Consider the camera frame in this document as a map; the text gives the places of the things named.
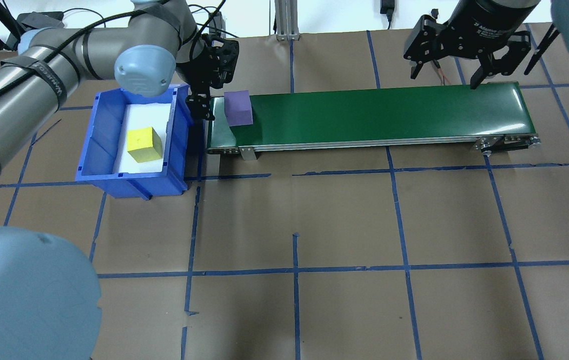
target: red wire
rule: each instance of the red wire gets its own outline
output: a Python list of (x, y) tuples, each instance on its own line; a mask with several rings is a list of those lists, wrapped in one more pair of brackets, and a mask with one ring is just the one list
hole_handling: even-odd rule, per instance
[(438, 71), (440, 71), (440, 74), (442, 75), (442, 79), (446, 80), (446, 82), (449, 83), (449, 85), (451, 85), (451, 81), (449, 81), (449, 78), (447, 78), (447, 76), (445, 76), (445, 72), (443, 71), (443, 69), (439, 68)]

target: white foam insert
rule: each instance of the white foam insert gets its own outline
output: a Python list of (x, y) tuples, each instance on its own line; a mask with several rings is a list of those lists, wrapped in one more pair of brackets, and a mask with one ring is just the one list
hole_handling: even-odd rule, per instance
[(165, 151), (167, 142), (167, 124), (171, 113), (171, 104), (131, 104), (127, 105), (120, 130), (118, 142), (118, 155), (113, 163), (113, 173), (159, 173), (163, 171), (164, 158), (153, 161), (137, 162), (127, 152), (127, 132), (148, 127), (158, 133), (162, 141), (162, 153)]

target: metal bracket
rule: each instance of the metal bracket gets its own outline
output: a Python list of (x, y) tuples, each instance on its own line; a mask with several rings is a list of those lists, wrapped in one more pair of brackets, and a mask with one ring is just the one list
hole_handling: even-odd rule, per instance
[(275, 0), (275, 24), (278, 41), (300, 40), (298, 0)]
[(243, 160), (257, 160), (256, 152), (254, 151), (252, 146), (240, 146), (239, 147), (240, 155), (242, 155)]
[(484, 156), (490, 157), (493, 153), (537, 148), (541, 144), (537, 134), (487, 135), (479, 137), (473, 147)]

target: blue plastic bin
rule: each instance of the blue plastic bin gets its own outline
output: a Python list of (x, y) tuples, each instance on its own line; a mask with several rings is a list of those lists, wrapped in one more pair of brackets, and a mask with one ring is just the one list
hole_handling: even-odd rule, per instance
[[(152, 196), (175, 196), (186, 191), (187, 135), (189, 127), (193, 125), (185, 104), (188, 89), (187, 84), (171, 85), (165, 93), (154, 97), (136, 95), (124, 89), (96, 94), (76, 181), (89, 182), (114, 198), (139, 197), (149, 200)], [(162, 171), (113, 173), (127, 105), (152, 103), (171, 104)]]

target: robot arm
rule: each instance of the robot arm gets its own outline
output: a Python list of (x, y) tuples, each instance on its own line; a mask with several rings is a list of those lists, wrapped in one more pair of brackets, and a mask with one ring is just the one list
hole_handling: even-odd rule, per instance
[[(132, 2), (134, 11), (84, 29), (23, 35), (19, 56), (0, 68), (0, 173), (86, 79), (116, 79), (127, 91), (156, 96), (177, 70), (191, 85), (186, 102), (192, 117), (213, 120), (209, 88), (233, 79), (237, 41), (200, 36), (186, 0)], [(127, 16), (128, 27), (94, 28)]]
[[(437, 23), (432, 16), (420, 17), (406, 40), (404, 58), (415, 63), (415, 79), (424, 64), (449, 55), (478, 59), (479, 69), (470, 80), (476, 89), (488, 76), (511, 75), (531, 50), (529, 31), (518, 31), (540, 0), (460, 0), (451, 18)], [(497, 59), (494, 52), (508, 47)]]
[[(404, 58), (413, 63), (411, 78), (422, 66), (449, 55), (478, 59), (479, 69), (470, 80), (476, 89), (488, 76), (511, 75), (531, 50), (529, 31), (516, 31), (540, 0), (460, 0), (451, 18), (437, 23), (423, 15), (406, 40)], [(528, 75), (552, 41), (563, 35), (569, 52), (569, 0), (552, 0), (553, 24), (541, 39), (529, 65)], [(508, 52), (500, 59), (494, 52), (504, 47)]]

